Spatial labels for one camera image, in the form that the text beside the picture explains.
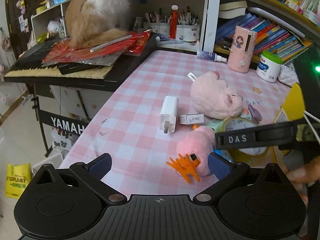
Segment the person's right hand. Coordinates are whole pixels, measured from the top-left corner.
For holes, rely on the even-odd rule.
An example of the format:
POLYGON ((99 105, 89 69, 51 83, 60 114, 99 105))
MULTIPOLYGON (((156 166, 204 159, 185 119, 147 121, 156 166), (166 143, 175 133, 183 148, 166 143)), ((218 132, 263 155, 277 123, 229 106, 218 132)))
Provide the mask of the person's right hand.
POLYGON ((287 178, 291 181, 292 185, 298 191, 304 204, 308 205, 308 197, 303 194, 301 189, 304 184, 314 184, 320 179, 320 162, 319 156, 315 157, 309 163, 301 166, 300 168, 289 171, 285 165, 281 167, 282 171, 286 174, 287 178))

